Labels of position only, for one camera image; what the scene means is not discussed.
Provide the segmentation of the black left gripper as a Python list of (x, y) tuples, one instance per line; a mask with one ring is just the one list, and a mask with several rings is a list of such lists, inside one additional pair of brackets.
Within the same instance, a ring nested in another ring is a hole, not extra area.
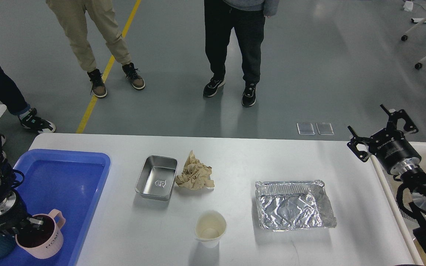
[(0, 203), (0, 234), (43, 233), (45, 232), (44, 224), (44, 216), (28, 216), (26, 204), (15, 190), (11, 190)]

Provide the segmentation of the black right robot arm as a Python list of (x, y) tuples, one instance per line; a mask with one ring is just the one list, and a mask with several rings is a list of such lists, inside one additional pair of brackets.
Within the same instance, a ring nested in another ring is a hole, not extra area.
[(403, 109), (392, 111), (384, 105), (380, 107), (388, 116), (386, 127), (370, 137), (361, 137), (348, 126), (352, 137), (347, 145), (362, 162), (371, 156), (377, 158), (387, 174), (401, 182), (396, 204), (419, 224), (413, 233), (426, 253), (426, 173), (419, 165), (421, 155), (405, 138), (407, 133), (419, 130)]

